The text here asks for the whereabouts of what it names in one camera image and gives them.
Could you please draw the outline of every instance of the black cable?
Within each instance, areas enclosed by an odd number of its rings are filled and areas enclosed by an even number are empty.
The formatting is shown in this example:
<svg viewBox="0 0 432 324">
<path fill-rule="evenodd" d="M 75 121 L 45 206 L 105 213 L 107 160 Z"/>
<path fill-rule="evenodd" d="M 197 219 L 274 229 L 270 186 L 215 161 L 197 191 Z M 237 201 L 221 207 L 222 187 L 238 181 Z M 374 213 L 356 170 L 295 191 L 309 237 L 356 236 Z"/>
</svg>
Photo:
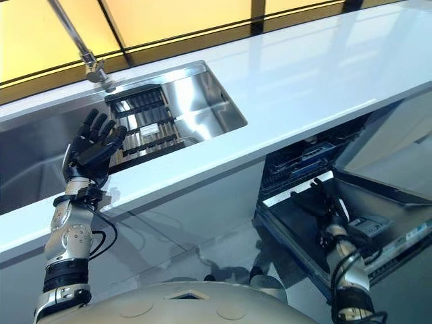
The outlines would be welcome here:
<svg viewBox="0 0 432 324">
<path fill-rule="evenodd" d="M 107 239 L 107 234 L 104 231 L 92 231 L 92 233 L 102 235 L 102 240 L 100 241 L 99 244 L 97 244 L 96 248 L 94 248 L 94 250 L 90 252 L 90 256 L 96 253 L 97 250 L 101 248 L 101 246 L 105 243 L 105 240 Z"/>
<path fill-rule="evenodd" d="M 112 222 L 110 222 L 108 219 L 106 219 L 104 214 L 102 214 L 100 211 L 95 211 L 95 210 L 93 210 L 93 208 L 91 206 L 89 206 L 88 204 L 82 203 L 82 202 L 80 203 L 80 205 L 82 205 L 84 208 L 86 208 L 88 211 L 90 211 L 94 216 L 102 219 L 106 224 L 111 226 L 113 228 L 113 231 L 114 231 L 113 241 L 106 248 L 104 248 L 102 251 L 98 252 L 95 255 L 92 255 L 89 258 L 89 260 L 93 260 L 93 259 L 97 258 L 98 256 L 100 256 L 101 254 L 107 252 L 114 245 L 115 241 L 117 241 L 117 238 L 119 236 L 119 232 L 118 232 L 116 226 Z"/>
</svg>

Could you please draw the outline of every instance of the window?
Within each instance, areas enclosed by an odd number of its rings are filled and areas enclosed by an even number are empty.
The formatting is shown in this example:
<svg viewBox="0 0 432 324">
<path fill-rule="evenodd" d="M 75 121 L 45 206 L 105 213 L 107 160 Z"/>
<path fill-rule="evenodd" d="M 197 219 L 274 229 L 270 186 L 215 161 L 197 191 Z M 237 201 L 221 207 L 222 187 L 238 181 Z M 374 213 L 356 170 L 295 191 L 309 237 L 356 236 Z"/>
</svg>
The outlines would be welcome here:
<svg viewBox="0 0 432 324">
<path fill-rule="evenodd" d="M 107 72 L 397 0 L 60 0 Z M 47 0 L 0 2 L 0 104 L 85 79 Z"/>
</svg>

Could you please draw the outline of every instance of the faucet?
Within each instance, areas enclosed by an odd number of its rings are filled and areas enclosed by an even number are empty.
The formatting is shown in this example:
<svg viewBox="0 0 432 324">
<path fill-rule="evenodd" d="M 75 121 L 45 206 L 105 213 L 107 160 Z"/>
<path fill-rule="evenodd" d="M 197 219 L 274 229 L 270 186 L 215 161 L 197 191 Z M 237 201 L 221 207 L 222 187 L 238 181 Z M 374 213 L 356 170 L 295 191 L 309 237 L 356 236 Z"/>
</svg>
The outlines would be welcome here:
<svg viewBox="0 0 432 324">
<path fill-rule="evenodd" d="M 74 41 L 78 50 L 80 51 L 80 57 L 86 64 L 87 80 L 93 83 L 101 84 L 102 88 L 106 92 L 114 91 L 115 87 L 113 85 L 113 80 L 103 70 L 105 60 L 102 59 L 100 60 L 100 62 L 96 60 L 96 57 L 93 55 L 92 51 L 88 49 L 82 41 L 80 35 L 76 31 L 68 15 L 65 13 L 60 2 L 58 2 L 58 0 L 48 0 L 48 2 L 53 8 L 57 17 L 60 19 L 60 22 L 63 24 L 63 27 L 66 29 L 67 33 Z"/>
</svg>

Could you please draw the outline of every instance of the dish rack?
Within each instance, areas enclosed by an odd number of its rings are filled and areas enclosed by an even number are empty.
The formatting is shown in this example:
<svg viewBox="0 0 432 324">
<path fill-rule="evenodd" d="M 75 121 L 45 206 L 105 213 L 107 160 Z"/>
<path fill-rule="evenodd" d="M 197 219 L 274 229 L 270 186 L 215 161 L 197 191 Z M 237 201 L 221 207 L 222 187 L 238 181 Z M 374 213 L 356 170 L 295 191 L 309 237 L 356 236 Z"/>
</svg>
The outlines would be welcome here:
<svg viewBox="0 0 432 324">
<path fill-rule="evenodd" d="M 128 130 L 123 146 L 111 158 L 110 173 L 185 147 L 160 85 L 146 84 L 111 94 L 105 102 L 112 118 Z"/>
</svg>

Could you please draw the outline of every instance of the yellow window pane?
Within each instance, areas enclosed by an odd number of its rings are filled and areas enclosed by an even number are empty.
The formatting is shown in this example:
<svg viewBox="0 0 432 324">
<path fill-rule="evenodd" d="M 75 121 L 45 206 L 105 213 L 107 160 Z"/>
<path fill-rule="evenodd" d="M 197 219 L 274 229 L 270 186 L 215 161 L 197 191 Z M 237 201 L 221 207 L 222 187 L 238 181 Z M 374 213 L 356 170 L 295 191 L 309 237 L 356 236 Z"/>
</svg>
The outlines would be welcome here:
<svg viewBox="0 0 432 324">
<path fill-rule="evenodd" d="M 96 0 L 61 0 L 61 4 L 95 55 L 119 49 Z M 1 81 L 80 60 L 47 0 L 0 3 L 0 42 Z"/>
<path fill-rule="evenodd" d="M 250 18 L 250 0 L 105 0 L 126 47 Z"/>
<path fill-rule="evenodd" d="M 325 0 L 266 0 L 265 14 L 274 14 L 275 12 L 304 7 L 305 5 L 314 5 L 324 1 Z"/>
</svg>

